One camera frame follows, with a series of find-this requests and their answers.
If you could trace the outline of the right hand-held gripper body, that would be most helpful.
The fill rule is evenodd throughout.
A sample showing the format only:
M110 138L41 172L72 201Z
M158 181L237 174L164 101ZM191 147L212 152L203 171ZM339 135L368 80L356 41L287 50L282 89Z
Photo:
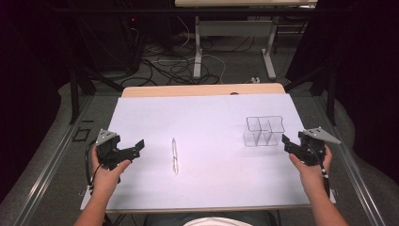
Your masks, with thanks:
M300 139L299 159L307 166L315 166L325 159L327 142L341 144L333 135L321 127L298 132Z

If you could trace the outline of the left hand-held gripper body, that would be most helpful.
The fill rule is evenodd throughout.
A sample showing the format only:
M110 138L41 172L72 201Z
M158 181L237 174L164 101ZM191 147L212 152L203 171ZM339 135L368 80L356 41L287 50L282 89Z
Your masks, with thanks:
M120 150L117 145L120 142L120 136L111 131L101 129L97 136L95 146L97 147L97 157L101 165L113 170L124 160L124 154L131 151L132 148Z

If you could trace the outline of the clear plastic divided organizer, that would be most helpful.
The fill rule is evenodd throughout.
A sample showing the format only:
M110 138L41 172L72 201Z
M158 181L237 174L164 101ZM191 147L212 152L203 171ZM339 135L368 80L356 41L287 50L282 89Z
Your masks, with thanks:
M277 146L284 132L282 116L247 117L243 140L246 147Z

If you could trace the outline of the clear plastic pen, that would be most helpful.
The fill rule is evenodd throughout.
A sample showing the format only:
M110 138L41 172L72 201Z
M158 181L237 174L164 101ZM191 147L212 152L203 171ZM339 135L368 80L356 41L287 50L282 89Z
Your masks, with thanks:
M178 155L177 155L177 143L175 138L172 139L172 153L173 153L173 171L175 174L178 174L179 166L178 166Z

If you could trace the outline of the person's right hand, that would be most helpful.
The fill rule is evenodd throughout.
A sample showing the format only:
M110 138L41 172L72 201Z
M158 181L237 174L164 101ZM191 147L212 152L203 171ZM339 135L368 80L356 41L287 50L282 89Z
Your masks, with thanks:
M299 171L301 183L307 193L315 194L316 192L321 192L326 194L324 173L329 174L332 153L328 146L325 146L325 148L326 155L325 160L322 163L322 168L320 166L307 166L302 163L294 154L289 154L289 159Z

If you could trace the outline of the person's left hand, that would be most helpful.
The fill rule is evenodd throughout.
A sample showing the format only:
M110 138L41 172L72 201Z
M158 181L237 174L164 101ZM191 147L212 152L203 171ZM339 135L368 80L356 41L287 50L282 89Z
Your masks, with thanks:
M93 172L93 197L110 198L116 189L119 177L130 166L130 160L124 160L114 169L104 168L97 157L97 147L91 151L92 172Z

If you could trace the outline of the person's white shirt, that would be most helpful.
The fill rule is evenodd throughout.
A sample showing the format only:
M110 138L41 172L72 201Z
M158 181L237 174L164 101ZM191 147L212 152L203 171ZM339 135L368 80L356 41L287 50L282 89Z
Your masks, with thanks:
M190 220L184 226L252 226L243 221L230 218L197 218Z

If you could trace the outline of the black computer tower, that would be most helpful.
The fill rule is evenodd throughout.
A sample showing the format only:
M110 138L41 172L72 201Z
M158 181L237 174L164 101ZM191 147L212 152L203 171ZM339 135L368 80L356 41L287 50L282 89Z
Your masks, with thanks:
M100 71L135 73L138 70L136 40L121 17L95 16L90 30L96 44L92 55Z

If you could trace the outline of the white desk with metal legs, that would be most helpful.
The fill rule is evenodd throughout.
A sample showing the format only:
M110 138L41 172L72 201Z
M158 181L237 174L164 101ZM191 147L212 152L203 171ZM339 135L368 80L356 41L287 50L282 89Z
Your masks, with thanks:
M175 0L175 6L183 9L313 9L318 0ZM265 37L267 43L262 49L263 62L268 78L277 78L271 60L271 52L279 26L279 16L271 16L268 20L202 20L195 17L196 54L193 76L201 77L201 61L204 57L200 41L202 37Z

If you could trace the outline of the black square floor frame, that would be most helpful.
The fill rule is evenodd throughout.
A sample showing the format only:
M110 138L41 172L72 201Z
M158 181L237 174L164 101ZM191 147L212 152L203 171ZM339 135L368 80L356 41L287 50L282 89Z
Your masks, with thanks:
M88 136L90 134L89 129L82 129L78 128L78 130L75 132L75 134L72 137L73 142L85 142L88 139Z

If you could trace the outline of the metal floor rail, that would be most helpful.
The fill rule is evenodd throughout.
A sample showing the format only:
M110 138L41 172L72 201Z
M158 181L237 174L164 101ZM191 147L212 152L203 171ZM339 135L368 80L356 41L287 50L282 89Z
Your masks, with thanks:
M88 121L93 99L85 97L75 123L57 121L29 163L19 183L17 217L11 226L72 226L80 214L87 186L85 151L93 137L94 124ZM73 142L78 128L89 129L88 139Z
M330 122L327 117L327 109L324 105L322 97L313 98L315 105L320 114L323 114L324 128L326 128L334 137L338 138L342 143L337 146L338 156L341 159L343 167L351 181L352 187L354 188L358 200L362 206L364 213L366 214L371 226L387 226L385 220L381 216L374 199L371 196L370 190L365 184L359 167L351 154L349 148L344 144L343 137L340 135L339 130L335 125Z

